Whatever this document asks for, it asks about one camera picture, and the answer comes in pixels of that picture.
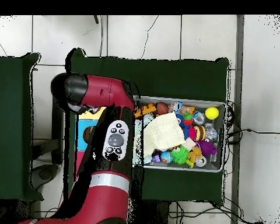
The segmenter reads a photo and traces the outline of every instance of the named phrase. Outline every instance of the red robot arm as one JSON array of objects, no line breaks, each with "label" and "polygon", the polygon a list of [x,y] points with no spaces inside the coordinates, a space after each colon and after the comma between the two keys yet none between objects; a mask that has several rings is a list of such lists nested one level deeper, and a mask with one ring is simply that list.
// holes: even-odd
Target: red robot arm
[{"label": "red robot arm", "polygon": [[[28,219],[18,224],[126,224],[134,139],[134,101],[130,87],[118,79],[93,75],[59,74],[51,83],[53,96],[64,109],[81,112],[106,106],[88,142],[79,177],[69,195],[78,213],[58,219]],[[81,191],[86,196],[77,196]]]}]

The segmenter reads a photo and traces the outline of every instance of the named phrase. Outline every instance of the plastic bin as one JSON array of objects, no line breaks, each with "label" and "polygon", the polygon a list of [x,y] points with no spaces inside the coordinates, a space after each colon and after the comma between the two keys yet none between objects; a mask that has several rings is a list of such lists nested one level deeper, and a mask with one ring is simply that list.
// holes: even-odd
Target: plastic bin
[{"label": "plastic bin", "polygon": [[141,99],[134,96],[135,102],[140,102],[144,105],[149,103],[156,104],[157,102],[164,102],[166,104],[171,104],[175,102],[182,102],[185,106],[194,106],[195,110],[205,113],[205,110],[208,107],[216,107],[219,110],[219,116],[214,120],[209,120],[206,118],[205,123],[212,123],[214,129],[218,132],[218,138],[214,145],[217,145],[218,151],[216,155],[211,155],[207,157],[207,163],[203,167],[198,167],[194,165],[194,167],[188,168],[187,164],[179,165],[177,163],[171,162],[169,164],[165,164],[163,162],[157,163],[148,163],[144,165],[144,168],[149,169],[167,169],[167,170],[183,170],[187,172],[213,172],[217,173],[223,169],[224,164],[224,154],[225,154],[225,136],[226,136],[226,122],[227,122],[227,105],[223,102],[217,101],[201,101],[201,100],[184,100],[184,99],[172,99],[172,98],[161,98],[161,97],[149,97],[149,96],[141,96]]}]

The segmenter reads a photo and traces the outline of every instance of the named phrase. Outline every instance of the yellow ball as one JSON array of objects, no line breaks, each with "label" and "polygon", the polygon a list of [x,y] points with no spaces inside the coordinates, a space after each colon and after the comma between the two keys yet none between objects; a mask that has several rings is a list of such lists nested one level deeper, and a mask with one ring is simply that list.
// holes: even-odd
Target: yellow ball
[{"label": "yellow ball", "polygon": [[214,120],[217,116],[219,116],[219,110],[216,107],[209,107],[205,111],[205,116],[209,120]]}]

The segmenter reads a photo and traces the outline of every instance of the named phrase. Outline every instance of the dark green table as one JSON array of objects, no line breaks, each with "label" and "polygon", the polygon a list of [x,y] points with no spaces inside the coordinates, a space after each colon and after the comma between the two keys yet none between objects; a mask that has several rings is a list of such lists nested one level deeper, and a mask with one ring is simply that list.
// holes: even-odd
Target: dark green table
[{"label": "dark green table", "polygon": [[[228,59],[182,61],[86,57],[81,49],[71,56],[71,71],[118,78],[138,85],[142,96],[225,102]],[[70,152],[75,145],[75,115],[70,117]],[[73,156],[69,156],[69,178]],[[219,173],[145,169],[142,198],[145,200],[222,201]]]},{"label": "dark green table", "polygon": [[30,71],[39,54],[0,57],[0,199],[42,200],[29,184],[32,160]]}]

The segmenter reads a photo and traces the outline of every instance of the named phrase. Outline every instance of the gray button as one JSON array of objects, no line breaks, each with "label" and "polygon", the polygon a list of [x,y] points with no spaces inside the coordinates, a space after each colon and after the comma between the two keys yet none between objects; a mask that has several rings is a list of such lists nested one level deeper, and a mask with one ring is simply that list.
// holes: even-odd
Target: gray button
[{"label": "gray button", "polygon": [[120,134],[112,134],[109,136],[108,144],[113,147],[120,147],[124,144],[124,138]]}]

